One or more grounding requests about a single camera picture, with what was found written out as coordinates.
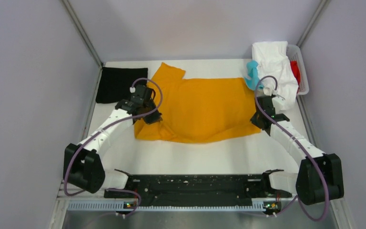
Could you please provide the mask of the orange t-shirt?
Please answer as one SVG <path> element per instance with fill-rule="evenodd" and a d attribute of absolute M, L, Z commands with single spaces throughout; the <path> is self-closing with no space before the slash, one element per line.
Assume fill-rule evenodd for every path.
<path fill-rule="evenodd" d="M 185 70 L 162 63 L 148 83 L 161 102 L 162 120 L 136 121 L 138 140 L 210 143 L 260 133 L 250 119 L 256 112 L 254 93 L 242 78 L 186 79 Z"/>

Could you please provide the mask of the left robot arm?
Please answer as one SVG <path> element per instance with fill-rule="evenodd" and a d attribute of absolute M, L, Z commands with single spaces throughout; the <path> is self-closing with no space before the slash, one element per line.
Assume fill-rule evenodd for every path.
<path fill-rule="evenodd" d="M 64 152 L 63 180 L 64 192 L 72 184 L 90 193 L 101 189 L 115 189 L 122 197 L 133 193 L 134 185 L 128 181 L 129 175 L 117 169 L 105 168 L 104 157 L 110 147 L 131 127 L 135 121 L 143 119 L 147 124 L 161 120 L 159 107 L 163 100 L 160 87 L 133 85 L 131 96 L 119 101 L 109 117 L 87 138 L 78 144 L 70 143 Z"/>

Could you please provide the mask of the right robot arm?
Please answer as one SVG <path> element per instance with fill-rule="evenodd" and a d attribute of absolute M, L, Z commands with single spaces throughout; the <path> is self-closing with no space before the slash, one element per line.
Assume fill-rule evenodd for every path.
<path fill-rule="evenodd" d="M 265 171 L 261 192 L 274 196 L 279 190 L 297 195 L 302 203 L 312 205 L 344 197 L 341 159 L 315 147 L 291 124 L 285 114 L 276 113 L 282 98 L 263 95 L 255 99 L 256 112 L 251 123 L 279 143 L 297 163 L 296 173 L 282 169 Z"/>

